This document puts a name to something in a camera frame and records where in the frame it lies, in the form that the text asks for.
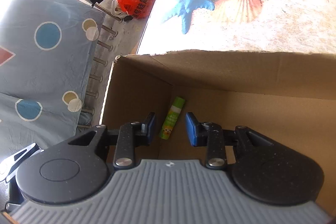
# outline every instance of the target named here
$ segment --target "concrete floor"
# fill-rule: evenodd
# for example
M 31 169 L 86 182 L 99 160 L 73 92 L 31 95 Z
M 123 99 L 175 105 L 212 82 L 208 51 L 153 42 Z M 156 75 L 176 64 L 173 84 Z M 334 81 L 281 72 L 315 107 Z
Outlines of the concrete floor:
M 109 2 L 107 2 L 104 7 L 110 10 Z M 103 67 L 100 64 L 93 63 L 91 73 L 103 76 L 102 83 L 90 79 L 87 90 L 94 91 L 99 93 L 99 97 L 94 99 L 90 96 L 86 96 L 85 105 L 88 108 L 94 108 L 95 114 L 91 124 L 96 125 L 100 121 L 101 108 L 103 105 L 104 95 L 106 92 L 106 86 L 108 84 L 108 79 L 110 75 L 111 64 L 114 61 L 115 57 L 118 55 L 127 55 L 138 45 L 143 30 L 146 26 L 146 19 L 136 20 L 133 19 L 130 22 L 118 23 L 116 20 L 112 19 L 109 16 L 106 16 L 104 25 L 108 27 L 113 27 L 113 30 L 118 31 L 118 35 L 115 38 L 112 38 L 109 33 L 102 30 L 100 35 L 100 40 L 113 46 L 112 51 L 107 51 L 100 46 L 97 46 L 95 56 L 103 60 L 108 60 L 108 65 Z

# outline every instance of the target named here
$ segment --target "red triangle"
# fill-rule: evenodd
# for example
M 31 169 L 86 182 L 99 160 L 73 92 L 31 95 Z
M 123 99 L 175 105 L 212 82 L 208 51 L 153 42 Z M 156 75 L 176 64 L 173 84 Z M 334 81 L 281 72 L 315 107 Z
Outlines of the red triangle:
M 4 63 L 6 63 L 8 60 L 13 58 L 15 56 L 15 53 L 7 50 L 4 47 L 0 46 L 0 66 Z

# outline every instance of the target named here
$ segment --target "blue circle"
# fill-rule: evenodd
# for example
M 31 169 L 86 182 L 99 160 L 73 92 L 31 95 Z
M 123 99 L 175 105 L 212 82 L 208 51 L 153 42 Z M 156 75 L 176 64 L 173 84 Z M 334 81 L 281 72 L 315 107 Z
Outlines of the blue circle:
M 38 102 L 21 100 L 16 103 L 16 110 L 21 118 L 35 120 L 40 116 L 42 107 Z
M 35 31 L 36 45 L 42 50 L 56 48 L 62 37 L 59 26 L 54 22 L 45 22 Z

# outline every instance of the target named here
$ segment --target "gray rubber mat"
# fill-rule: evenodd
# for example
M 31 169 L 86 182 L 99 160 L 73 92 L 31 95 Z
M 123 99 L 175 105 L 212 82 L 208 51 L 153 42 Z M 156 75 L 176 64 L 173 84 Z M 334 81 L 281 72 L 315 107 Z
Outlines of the gray rubber mat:
M 8 198 L 8 184 L 6 180 L 0 182 L 0 210 L 4 210 L 6 203 L 9 201 Z
M 68 206 L 27 202 L 20 224 L 326 224 L 315 203 L 275 207 L 248 198 L 223 171 L 198 160 L 142 160 L 95 196 Z

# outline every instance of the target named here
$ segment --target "conch shell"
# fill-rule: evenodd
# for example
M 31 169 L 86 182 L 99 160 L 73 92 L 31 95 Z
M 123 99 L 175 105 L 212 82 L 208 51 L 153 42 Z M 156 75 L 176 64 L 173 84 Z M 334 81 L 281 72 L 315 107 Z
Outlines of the conch shell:
M 261 0 L 219 0 L 212 12 L 217 22 L 251 22 L 261 12 Z

